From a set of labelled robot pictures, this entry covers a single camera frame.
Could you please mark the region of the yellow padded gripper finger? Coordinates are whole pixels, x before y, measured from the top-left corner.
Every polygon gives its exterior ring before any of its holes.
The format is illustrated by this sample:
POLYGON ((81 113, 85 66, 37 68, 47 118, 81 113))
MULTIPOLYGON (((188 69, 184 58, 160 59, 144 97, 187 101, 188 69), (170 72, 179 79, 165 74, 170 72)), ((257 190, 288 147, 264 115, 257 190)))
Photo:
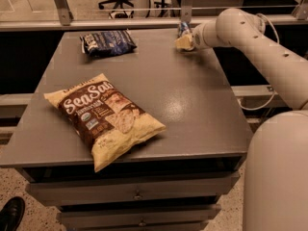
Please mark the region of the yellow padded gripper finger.
POLYGON ((184 36, 178 38, 175 41, 175 46, 177 49, 182 49, 186 51, 194 50, 193 36, 191 34, 185 34, 184 36))

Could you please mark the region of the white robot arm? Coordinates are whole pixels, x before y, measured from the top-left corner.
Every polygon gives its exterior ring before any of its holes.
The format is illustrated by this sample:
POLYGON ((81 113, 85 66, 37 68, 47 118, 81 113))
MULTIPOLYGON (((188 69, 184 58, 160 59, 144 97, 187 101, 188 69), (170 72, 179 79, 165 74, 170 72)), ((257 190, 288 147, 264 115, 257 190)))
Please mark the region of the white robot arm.
POLYGON ((180 31, 175 45, 240 50, 290 108, 263 122, 251 139, 243 231, 308 231, 308 61, 265 30, 261 15, 231 8, 180 31))

